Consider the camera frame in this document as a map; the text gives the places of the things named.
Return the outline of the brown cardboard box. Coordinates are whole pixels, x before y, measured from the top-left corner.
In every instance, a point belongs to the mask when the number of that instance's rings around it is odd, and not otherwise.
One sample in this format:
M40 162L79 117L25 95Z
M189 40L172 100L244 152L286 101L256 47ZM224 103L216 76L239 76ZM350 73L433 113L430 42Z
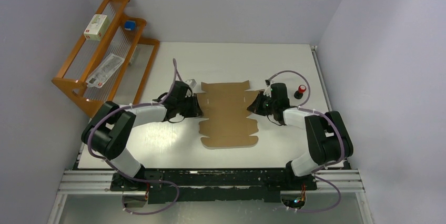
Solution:
M201 83L197 94L204 120L199 122L201 142L211 149L252 147L257 144L257 120L247 110L259 91L250 81L237 83Z

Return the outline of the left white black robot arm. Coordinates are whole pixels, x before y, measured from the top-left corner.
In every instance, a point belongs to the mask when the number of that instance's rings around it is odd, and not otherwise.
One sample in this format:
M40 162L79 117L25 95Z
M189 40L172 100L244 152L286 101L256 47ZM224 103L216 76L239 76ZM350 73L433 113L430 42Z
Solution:
M139 190L146 182L145 167L126 148L132 129L148 123L171 122L177 115L202 116L197 95L192 90L195 85L194 79L177 80L169 92L145 105L120 106L107 101L86 126L81 140L121 171L130 189Z

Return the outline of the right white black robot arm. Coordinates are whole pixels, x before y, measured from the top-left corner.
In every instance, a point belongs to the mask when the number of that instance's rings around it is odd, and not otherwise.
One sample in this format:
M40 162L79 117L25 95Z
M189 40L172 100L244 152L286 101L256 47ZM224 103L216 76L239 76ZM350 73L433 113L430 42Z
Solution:
M302 185L304 176L340 163L353 154L353 144L340 113L334 110L322 113L291 105L284 83L273 83L260 91L247 110L272 116L280 126L293 126L306 132L307 150L286 164L290 171L283 180L289 189Z

